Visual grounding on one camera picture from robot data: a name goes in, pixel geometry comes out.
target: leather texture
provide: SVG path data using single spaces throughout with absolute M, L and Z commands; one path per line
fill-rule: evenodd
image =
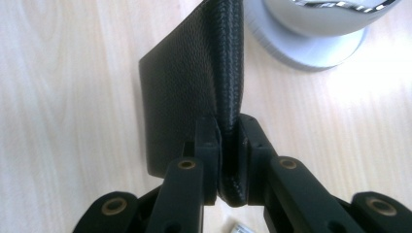
M 220 195 L 243 205 L 237 178 L 243 93 L 243 4 L 205 0 L 140 60 L 148 171 L 163 178 L 194 141 L 199 117 L 216 118 L 222 136 Z

